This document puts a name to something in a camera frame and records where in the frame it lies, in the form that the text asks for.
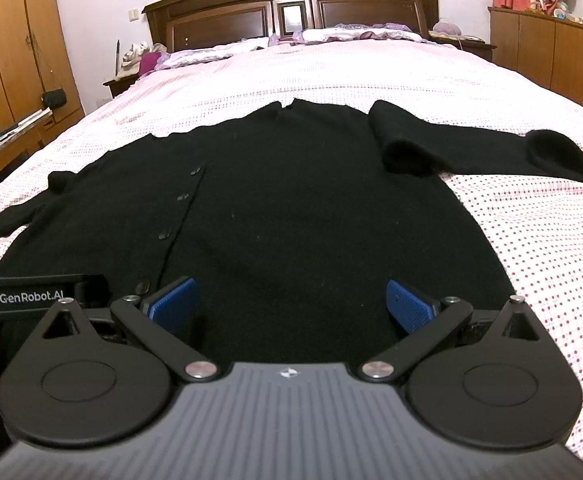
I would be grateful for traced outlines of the black knit cardigan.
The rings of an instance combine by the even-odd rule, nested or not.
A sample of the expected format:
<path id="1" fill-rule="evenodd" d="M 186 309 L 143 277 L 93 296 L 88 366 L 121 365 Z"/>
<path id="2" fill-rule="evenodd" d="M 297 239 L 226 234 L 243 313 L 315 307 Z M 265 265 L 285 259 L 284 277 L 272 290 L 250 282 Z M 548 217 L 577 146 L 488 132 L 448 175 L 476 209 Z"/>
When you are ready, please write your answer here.
<path id="1" fill-rule="evenodd" d="M 188 275 L 184 336 L 205 356 L 357 363 L 397 338 L 390 281 L 488 309 L 513 290 L 445 171 L 583 182 L 583 153 L 552 130 L 435 125 L 385 101 L 272 103 L 54 172 L 0 213 L 0 278 L 99 274 L 119 298 Z"/>

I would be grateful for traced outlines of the wooden desk with papers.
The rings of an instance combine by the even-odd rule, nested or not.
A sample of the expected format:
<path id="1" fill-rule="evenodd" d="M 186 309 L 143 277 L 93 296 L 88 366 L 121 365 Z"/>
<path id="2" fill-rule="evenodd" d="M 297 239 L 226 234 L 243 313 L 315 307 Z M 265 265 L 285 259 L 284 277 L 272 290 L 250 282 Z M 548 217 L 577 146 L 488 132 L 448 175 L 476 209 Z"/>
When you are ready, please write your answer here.
<path id="1" fill-rule="evenodd" d="M 43 130 L 52 120 L 52 110 L 44 108 L 22 119 L 17 125 L 0 135 L 0 172 L 21 155 L 32 155 L 46 142 Z"/>

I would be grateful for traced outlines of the pink checked bedspread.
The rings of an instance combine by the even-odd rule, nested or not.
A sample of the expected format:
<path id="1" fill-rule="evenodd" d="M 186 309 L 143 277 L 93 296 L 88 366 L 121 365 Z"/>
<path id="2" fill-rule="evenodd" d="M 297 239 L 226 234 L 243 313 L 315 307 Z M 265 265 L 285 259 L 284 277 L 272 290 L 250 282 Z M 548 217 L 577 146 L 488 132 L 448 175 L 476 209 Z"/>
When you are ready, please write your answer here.
<path id="1" fill-rule="evenodd" d="M 552 129 L 583 151 L 583 107 L 451 47 L 405 40 L 278 46 L 158 70 L 88 114 L 0 184 L 0 212 L 110 150 L 295 99 L 369 110 L 378 100 L 436 124 L 517 134 Z M 583 184 L 534 177 L 446 176 L 517 292 L 556 340 L 583 388 Z M 583 458 L 583 408 L 569 439 Z"/>

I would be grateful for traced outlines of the small black hanging bag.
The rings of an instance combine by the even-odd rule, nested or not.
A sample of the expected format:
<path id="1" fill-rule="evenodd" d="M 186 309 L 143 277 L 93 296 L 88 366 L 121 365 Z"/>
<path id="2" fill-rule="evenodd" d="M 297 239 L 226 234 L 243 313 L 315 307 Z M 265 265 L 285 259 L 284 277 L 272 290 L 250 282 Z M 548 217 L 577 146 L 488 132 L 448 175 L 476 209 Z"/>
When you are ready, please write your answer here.
<path id="1" fill-rule="evenodd" d="M 58 108 L 64 107 L 67 104 L 67 93 L 63 88 L 44 91 L 41 94 L 41 101 L 44 108 L 58 110 Z"/>

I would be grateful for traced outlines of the left dark nightstand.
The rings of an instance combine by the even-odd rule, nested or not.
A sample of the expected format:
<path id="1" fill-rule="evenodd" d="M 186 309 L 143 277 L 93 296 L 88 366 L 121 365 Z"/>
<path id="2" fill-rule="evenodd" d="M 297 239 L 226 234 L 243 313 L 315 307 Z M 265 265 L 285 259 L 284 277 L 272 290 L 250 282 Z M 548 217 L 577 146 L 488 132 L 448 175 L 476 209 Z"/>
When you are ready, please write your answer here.
<path id="1" fill-rule="evenodd" d="M 133 84 L 138 81 L 138 78 L 139 74 L 126 75 L 119 78 L 110 79 L 104 82 L 102 85 L 110 91 L 111 97 L 116 99 L 116 97 L 120 96 L 121 93 L 130 89 Z"/>

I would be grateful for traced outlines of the dark nightstand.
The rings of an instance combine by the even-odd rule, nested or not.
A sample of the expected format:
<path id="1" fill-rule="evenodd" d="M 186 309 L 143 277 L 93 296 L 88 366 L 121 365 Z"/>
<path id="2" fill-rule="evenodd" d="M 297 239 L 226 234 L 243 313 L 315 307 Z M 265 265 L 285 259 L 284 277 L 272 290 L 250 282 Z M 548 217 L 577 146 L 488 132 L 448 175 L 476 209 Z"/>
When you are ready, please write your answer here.
<path id="1" fill-rule="evenodd" d="M 110 91 L 111 97 L 116 99 L 116 97 L 120 96 L 121 93 L 130 89 L 133 84 L 138 81 L 138 78 L 139 74 L 126 75 L 119 78 L 110 79 L 104 82 L 102 85 Z"/>
<path id="2" fill-rule="evenodd" d="M 442 32 L 434 32 L 433 30 L 429 32 L 429 39 L 436 44 L 446 44 L 461 51 L 477 55 L 488 62 L 493 61 L 493 53 L 497 50 L 497 46 L 488 44 L 481 38 L 445 35 Z"/>

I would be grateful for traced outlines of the left purple ruffled pillow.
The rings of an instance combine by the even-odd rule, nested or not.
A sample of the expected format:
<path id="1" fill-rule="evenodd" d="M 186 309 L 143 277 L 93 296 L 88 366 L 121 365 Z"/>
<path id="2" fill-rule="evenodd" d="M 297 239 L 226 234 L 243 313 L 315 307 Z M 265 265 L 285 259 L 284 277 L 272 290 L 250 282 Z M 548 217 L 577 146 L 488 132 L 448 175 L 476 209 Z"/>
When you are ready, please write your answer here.
<path id="1" fill-rule="evenodd" d="M 231 44 L 219 44 L 211 48 L 165 53 L 160 56 L 154 70 L 173 70 L 173 68 L 226 60 L 238 54 L 265 49 L 269 43 L 270 38 L 260 37 L 243 39 Z"/>

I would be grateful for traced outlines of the purple ruffled pillow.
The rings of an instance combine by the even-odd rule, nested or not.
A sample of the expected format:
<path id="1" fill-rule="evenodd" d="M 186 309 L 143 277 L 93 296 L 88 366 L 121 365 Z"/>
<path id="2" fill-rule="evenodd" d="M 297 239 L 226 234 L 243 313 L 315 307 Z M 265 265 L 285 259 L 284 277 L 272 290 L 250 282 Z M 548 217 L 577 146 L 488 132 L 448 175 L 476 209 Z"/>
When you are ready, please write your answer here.
<path id="1" fill-rule="evenodd" d="M 386 24 L 338 24 L 334 27 L 309 28 L 302 32 L 294 32 L 294 42 L 297 44 L 323 44 L 331 41 L 353 40 L 406 40 L 421 44 L 427 39 L 421 37 L 409 26 L 398 23 Z"/>
<path id="2" fill-rule="evenodd" d="M 160 56 L 154 70 L 173 70 L 173 68 L 226 60 L 238 54 L 265 49 L 269 43 L 270 38 L 260 37 L 243 39 L 231 44 L 219 44 L 211 48 L 165 53 Z"/>

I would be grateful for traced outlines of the magenta cloth on nightstand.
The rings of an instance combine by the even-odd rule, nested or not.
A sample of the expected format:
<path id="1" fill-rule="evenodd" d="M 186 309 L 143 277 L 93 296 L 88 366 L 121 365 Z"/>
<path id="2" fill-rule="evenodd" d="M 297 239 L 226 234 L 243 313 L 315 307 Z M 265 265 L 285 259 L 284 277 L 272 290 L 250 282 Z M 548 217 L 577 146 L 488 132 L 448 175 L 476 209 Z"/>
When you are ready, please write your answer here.
<path id="1" fill-rule="evenodd" d="M 145 52 L 139 62 L 139 78 L 152 73 L 162 60 L 163 52 Z"/>

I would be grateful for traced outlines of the orange wooden wardrobe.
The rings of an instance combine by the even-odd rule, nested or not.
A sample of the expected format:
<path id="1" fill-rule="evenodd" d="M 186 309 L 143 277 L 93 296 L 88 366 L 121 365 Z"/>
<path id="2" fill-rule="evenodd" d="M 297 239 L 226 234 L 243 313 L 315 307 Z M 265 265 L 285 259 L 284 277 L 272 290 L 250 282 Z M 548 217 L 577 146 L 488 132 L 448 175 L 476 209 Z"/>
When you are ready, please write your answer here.
<path id="1" fill-rule="evenodd" d="M 50 142 L 84 117 L 57 0 L 0 0 L 0 130 L 43 107 L 43 96 L 66 102 L 43 126 Z"/>

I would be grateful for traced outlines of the right dark nightstand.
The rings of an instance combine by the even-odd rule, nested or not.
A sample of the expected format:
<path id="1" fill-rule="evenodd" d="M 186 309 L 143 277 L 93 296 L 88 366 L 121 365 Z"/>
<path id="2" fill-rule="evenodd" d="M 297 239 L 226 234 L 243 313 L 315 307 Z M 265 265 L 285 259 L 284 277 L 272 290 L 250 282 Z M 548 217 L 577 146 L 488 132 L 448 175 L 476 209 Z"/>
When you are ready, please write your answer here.
<path id="1" fill-rule="evenodd" d="M 434 32 L 433 30 L 429 32 L 429 39 L 436 44 L 446 44 L 461 51 L 477 55 L 488 62 L 493 61 L 493 53 L 497 50 L 497 46 L 488 44 L 481 38 L 445 35 L 442 32 Z"/>

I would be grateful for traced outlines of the right purple ruffled pillow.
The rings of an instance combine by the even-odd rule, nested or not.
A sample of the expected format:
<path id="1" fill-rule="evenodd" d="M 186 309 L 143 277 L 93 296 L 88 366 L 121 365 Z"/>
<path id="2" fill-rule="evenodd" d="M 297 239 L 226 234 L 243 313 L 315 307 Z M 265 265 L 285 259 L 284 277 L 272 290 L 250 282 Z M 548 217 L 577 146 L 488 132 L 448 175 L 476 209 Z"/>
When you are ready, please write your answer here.
<path id="1" fill-rule="evenodd" d="M 331 41 L 353 40 L 406 40 L 421 44 L 427 39 L 421 37 L 409 26 L 398 23 L 386 24 L 338 24 L 334 27 L 309 28 L 302 32 L 294 32 L 294 42 L 297 44 L 323 44 Z"/>

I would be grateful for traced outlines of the wooden sideboard cabinet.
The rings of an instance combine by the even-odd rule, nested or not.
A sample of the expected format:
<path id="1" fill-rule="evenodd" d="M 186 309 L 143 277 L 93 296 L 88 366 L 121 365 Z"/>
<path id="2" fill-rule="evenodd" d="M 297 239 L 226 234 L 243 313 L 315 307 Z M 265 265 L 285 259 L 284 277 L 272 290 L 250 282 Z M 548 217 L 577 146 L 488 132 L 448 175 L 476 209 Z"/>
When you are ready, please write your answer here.
<path id="1" fill-rule="evenodd" d="M 583 106 L 583 25 L 491 8 L 493 62 Z"/>

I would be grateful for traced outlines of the dark wooden headboard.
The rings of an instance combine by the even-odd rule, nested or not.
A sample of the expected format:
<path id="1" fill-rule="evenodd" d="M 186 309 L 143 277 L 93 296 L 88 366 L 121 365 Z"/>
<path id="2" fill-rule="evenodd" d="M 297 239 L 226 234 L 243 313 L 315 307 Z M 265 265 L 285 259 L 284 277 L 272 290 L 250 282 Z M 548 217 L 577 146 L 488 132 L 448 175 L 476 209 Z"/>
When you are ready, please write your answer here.
<path id="1" fill-rule="evenodd" d="M 427 37 L 439 0 L 161 0 L 144 14 L 152 40 L 177 52 L 338 24 L 403 24 Z"/>

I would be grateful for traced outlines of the wall light switch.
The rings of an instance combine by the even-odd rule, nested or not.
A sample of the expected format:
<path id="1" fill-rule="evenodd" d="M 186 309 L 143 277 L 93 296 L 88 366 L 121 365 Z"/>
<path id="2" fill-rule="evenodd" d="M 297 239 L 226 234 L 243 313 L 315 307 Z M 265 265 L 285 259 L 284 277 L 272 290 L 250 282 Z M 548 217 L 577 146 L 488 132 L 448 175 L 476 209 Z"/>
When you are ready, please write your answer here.
<path id="1" fill-rule="evenodd" d="M 137 9 L 132 9 L 128 11 L 128 19 L 131 22 L 137 21 L 139 19 L 139 12 Z"/>

